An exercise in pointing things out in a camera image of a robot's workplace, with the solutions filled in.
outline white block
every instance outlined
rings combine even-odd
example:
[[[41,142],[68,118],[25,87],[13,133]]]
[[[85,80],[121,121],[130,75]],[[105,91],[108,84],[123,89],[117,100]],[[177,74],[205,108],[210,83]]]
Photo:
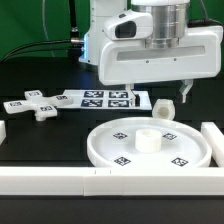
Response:
[[[201,133],[212,148],[212,157],[219,167],[224,167],[224,136],[213,122],[203,122]]]
[[[83,195],[88,168],[1,167],[0,195]]]
[[[95,175],[84,177],[84,195],[122,195],[122,179],[110,169],[95,169]]]
[[[0,145],[2,144],[5,138],[6,138],[5,122],[0,121]]]

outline black table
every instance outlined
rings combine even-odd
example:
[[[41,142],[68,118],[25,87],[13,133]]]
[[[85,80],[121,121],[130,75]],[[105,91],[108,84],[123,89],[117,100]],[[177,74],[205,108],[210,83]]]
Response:
[[[2,102],[24,99],[24,91],[44,96],[64,89],[123,89],[105,87],[96,73],[66,58],[18,58],[0,65],[0,120],[7,139],[0,146],[0,166],[92,166],[86,139],[96,126],[113,119],[151,116],[149,111],[63,110],[37,122],[33,111],[8,115]],[[175,100],[181,82],[136,85],[147,90],[152,104]],[[213,121],[224,131],[224,75],[196,80],[187,104],[176,106],[175,120],[200,130]],[[224,197],[29,197],[1,196],[0,223],[223,223]]]

